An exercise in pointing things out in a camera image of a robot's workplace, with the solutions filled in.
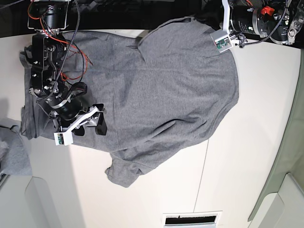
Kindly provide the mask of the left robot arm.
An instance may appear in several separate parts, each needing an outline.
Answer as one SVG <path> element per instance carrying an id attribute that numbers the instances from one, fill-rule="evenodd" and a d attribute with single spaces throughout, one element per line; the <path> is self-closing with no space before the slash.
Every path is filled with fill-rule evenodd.
<path id="1" fill-rule="evenodd" d="M 302 0 L 234 0 L 231 3 L 229 29 L 251 34 L 262 41 L 279 45 L 298 44 L 304 27 Z"/>

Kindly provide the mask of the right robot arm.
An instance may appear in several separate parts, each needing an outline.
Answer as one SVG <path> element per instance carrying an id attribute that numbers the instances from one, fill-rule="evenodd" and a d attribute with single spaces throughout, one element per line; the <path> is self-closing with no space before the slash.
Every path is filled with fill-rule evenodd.
<path id="1" fill-rule="evenodd" d="M 36 103 L 54 121 L 62 136 L 65 130 L 83 136 L 84 127 L 93 127 L 97 135 L 106 135 L 104 105 L 89 106 L 82 101 L 87 85 L 82 81 L 90 63 L 88 56 L 74 42 L 76 34 L 66 39 L 68 0 L 32 0 L 27 9 L 28 28 L 36 31 L 32 44 L 25 49 L 31 64 L 29 91 Z M 79 54 L 81 75 L 69 78 L 63 72 L 66 60 Z"/>

